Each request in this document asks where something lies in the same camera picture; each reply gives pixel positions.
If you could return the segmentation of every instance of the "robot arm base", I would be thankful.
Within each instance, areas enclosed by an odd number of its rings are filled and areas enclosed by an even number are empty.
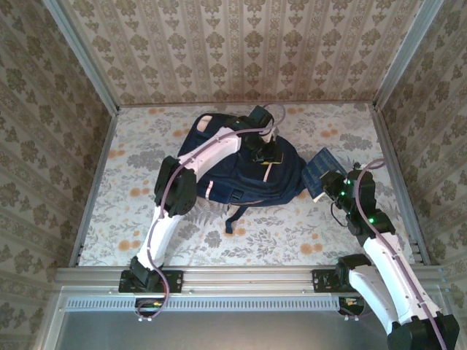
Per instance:
[[[181,293],[183,284],[183,271],[163,270],[169,282],[170,293]],[[124,270],[120,275],[119,293],[163,293],[161,277],[154,270],[144,267],[138,257],[133,257],[130,269]]]

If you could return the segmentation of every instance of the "backpack strap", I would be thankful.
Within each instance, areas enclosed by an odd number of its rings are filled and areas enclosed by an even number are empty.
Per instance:
[[[232,230],[232,223],[240,219],[240,217],[242,217],[242,215],[246,212],[247,209],[248,206],[240,206],[235,212],[235,214],[225,221],[225,233],[234,233],[234,231]]]

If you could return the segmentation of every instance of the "blue book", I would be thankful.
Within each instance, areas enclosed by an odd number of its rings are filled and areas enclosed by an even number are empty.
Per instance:
[[[329,152],[329,149],[324,147],[309,161],[301,172],[301,178],[314,202],[317,202],[324,194],[321,187],[321,176],[328,171],[338,171],[342,175],[347,176],[347,172],[342,168],[337,159]]]

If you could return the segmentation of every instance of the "backpack buckle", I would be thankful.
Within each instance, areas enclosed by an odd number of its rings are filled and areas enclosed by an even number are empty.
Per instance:
[[[243,196],[243,191],[233,190],[232,195],[231,195],[231,200],[240,201],[240,199],[242,199],[242,196]]]

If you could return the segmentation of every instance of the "cable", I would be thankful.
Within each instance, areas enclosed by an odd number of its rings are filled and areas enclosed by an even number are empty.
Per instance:
[[[157,317],[161,311],[166,307],[167,305],[167,302],[169,301],[169,296],[170,296],[170,287],[169,287],[169,282],[167,281],[167,278],[165,277],[165,275],[163,274],[163,272],[160,270],[160,268],[158,268],[155,263],[154,263],[154,260],[153,260],[153,257],[151,257],[151,238],[153,237],[153,233],[154,233],[154,229],[155,229],[155,226],[157,225],[159,219],[156,219],[156,221],[154,221],[153,223],[153,226],[151,226],[151,229],[149,231],[149,237],[147,239],[147,245],[146,245],[146,253],[147,253],[147,259],[149,260],[149,263],[151,264],[151,266],[153,267],[154,271],[161,277],[162,279],[162,287],[163,287],[163,293],[164,293],[164,300],[162,302],[162,305],[161,307],[151,316],[144,316],[143,314],[141,314],[140,310],[141,310],[141,307],[142,307],[142,303],[140,303],[138,305],[138,309],[136,310],[136,315],[138,315],[141,319],[147,319],[148,321],[152,321],[155,317]]]
[[[266,108],[267,106],[270,106],[272,104],[265,104],[263,106],[263,108]],[[277,104],[277,106],[280,106],[282,108],[282,116],[279,120],[279,122],[277,123],[273,123],[271,124],[271,126],[267,126],[265,128],[251,128],[251,129],[244,129],[244,130],[238,130],[238,131],[232,131],[231,133],[227,133],[225,135],[222,135],[219,139],[216,139],[216,140],[213,140],[209,143],[206,143],[198,152],[196,152],[191,158],[187,159],[185,162],[183,162],[182,164],[180,164],[180,166],[175,169],[174,173],[170,176],[170,179],[169,181],[167,182],[167,185],[166,185],[166,188],[163,192],[163,195],[162,195],[162,201],[161,201],[161,212],[159,214],[159,218],[158,219],[163,219],[164,218],[164,206],[166,204],[166,199],[167,199],[167,195],[169,194],[169,190],[170,190],[170,187],[172,186],[172,184],[174,183],[174,180],[177,178],[177,175],[178,173],[187,165],[189,164],[189,162],[191,162],[194,158],[198,157],[202,152],[204,152],[206,149],[208,149],[209,147],[213,146],[214,144],[216,144],[217,142],[229,137],[229,136],[232,136],[232,135],[240,135],[242,133],[261,133],[261,132],[265,132],[265,131],[270,131],[272,130],[273,128],[277,127],[280,123],[282,123],[285,119],[285,115],[287,114],[287,112],[285,111],[285,107],[281,104]],[[163,272],[160,270],[160,268],[158,268],[155,263],[154,263],[154,260],[153,260],[153,257],[151,257],[151,253],[150,253],[150,250],[151,250],[151,238],[153,236],[153,233],[154,233],[154,228],[155,228],[155,225],[157,224],[158,222],[158,219],[156,221],[154,221],[154,224],[153,226],[151,227],[150,229],[150,233],[149,233],[149,238],[147,240],[147,245],[146,245],[146,250],[147,250],[147,258],[152,266],[152,268],[154,269],[154,271],[161,277],[162,279],[162,285],[163,285],[163,291],[164,291],[164,301],[162,303],[162,306],[151,316],[144,316],[141,314],[140,312],[140,309],[141,307],[138,307],[138,309],[136,310],[136,314],[142,318],[142,319],[147,319],[148,321],[149,320],[152,320],[154,319],[155,317],[157,317],[161,312],[162,310],[166,307],[166,304],[169,300],[169,296],[170,296],[170,288],[169,288],[169,282],[167,281],[167,278],[164,276]]]
[[[360,212],[360,215],[362,216],[363,220],[366,222],[366,224],[371,228],[371,230],[374,232],[377,238],[381,240],[381,242],[386,246],[386,248],[390,251],[391,255],[394,257],[395,261],[397,261],[399,268],[401,269],[402,273],[404,274],[404,277],[406,280],[409,282],[409,286],[412,289],[412,291],[415,294],[415,297],[417,300],[420,302],[420,305],[422,306],[423,311],[425,312],[426,316],[430,320],[431,327],[433,327],[433,330],[436,334],[436,337],[438,338],[438,342],[441,345],[442,350],[447,350],[446,343],[444,342],[444,339],[441,335],[441,332],[436,325],[435,319],[433,318],[433,315],[431,315],[430,310],[426,306],[423,300],[423,296],[420,294],[420,291],[418,290],[417,286],[415,285],[415,282],[412,280],[412,278],[409,275],[408,270],[406,269],[405,265],[402,262],[401,257],[397,254],[397,252],[394,250],[394,248],[389,244],[388,241],[383,237],[383,235],[370,223],[368,217],[365,215],[362,209],[362,205],[360,203],[360,183],[363,178],[363,175],[368,171],[368,170],[373,170],[373,169],[378,169],[381,168],[385,165],[385,160],[382,158],[375,159],[371,161],[363,170],[360,172],[357,178],[357,184],[355,185],[355,202],[357,204],[358,211]]]
[[[351,312],[351,310],[349,310],[348,308],[343,308],[342,306],[341,306],[341,311],[347,312],[354,319],[364,319],[365,317],[368,317],[373,314],[373,311],[369,311],[361,315],[355,315],[353,312]]]
[[[140,321],[142,321],[142,319],[147,319],[148,321],[153,319],[155,314],[152,314],[151,316],[146,317],[146,316],[144,316],[142,314],[141,309],[144,308],[144,305],[147,305],[147,304],[155,306],[154,300],[158,301],[157,299],[143,299],[143,300],[139,301],[139,304],[136,307],[136,310],[135,310],[134,313],[139,317]]]
[[[343,225],[343,224],[339,221],[339,219],[336,218],[336,215],[334,215],[333,207],[334,207],[334,202],[331,203],[331,215],[333,216],[333,218],[337,221],[337,223],[338,223],[339,225],[341,225],[343,228],[346,228],[347,225]]]

